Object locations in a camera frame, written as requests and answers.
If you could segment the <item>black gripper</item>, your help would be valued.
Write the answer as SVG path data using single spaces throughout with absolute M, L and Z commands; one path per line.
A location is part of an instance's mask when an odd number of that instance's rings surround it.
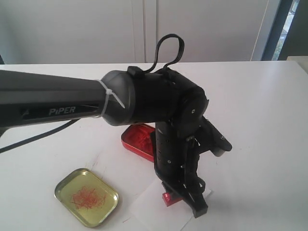
M 197 175 L 199 161 L 195 134 L 182 136 L 168 122 L 155 124 L 154 169 L 166 192 L 182 196 L 194 218 L 207 213 L 204 199 L 205 182 Z

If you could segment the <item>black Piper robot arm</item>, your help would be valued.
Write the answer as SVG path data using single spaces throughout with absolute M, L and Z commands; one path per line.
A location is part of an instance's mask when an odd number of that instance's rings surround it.
M 112 126 L 155 123 L 154 169 L 164 187 L 179 195 L 195 217 L 207 212 L 205 182 L 197 167 L 208 99 L 177 71 L 154 73 L 130 66 L 100 80 L 2 70 L 0 127 L 102 117 Z

